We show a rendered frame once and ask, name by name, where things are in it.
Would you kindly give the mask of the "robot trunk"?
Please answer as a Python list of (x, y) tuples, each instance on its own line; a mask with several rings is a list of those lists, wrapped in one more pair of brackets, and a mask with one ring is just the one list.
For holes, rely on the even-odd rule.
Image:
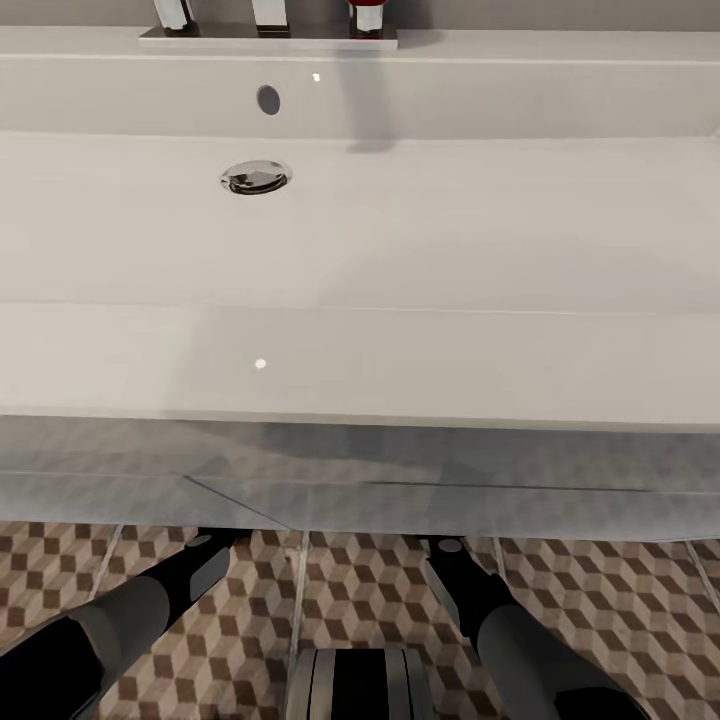
[(434, 720), (417, 649), (303, 649), (286, 720)]

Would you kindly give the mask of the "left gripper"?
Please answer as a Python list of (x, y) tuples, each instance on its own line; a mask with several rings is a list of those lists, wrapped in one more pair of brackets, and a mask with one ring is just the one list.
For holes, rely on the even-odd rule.
[(235, 539), (249, 537), (253, 533), (253, 529), (226, 528), (226, 530), (231, 534), (232, 544), (235, 542)]

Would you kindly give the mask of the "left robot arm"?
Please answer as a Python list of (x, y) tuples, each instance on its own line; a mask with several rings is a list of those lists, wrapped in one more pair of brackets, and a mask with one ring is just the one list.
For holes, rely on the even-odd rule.
[(253, 529), (202, 530), (180, 552), (0, 649), (0, 720), (84, 720), (230, 566)]

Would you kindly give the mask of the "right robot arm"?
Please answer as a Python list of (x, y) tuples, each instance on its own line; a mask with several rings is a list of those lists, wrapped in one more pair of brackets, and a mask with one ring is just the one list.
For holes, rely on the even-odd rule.
[(586, 660), (475, 563), (457, 536), (428, 540), (426, 576), (463, 637), (470, 637), (511, 720), (653, 720), (608, 673)]

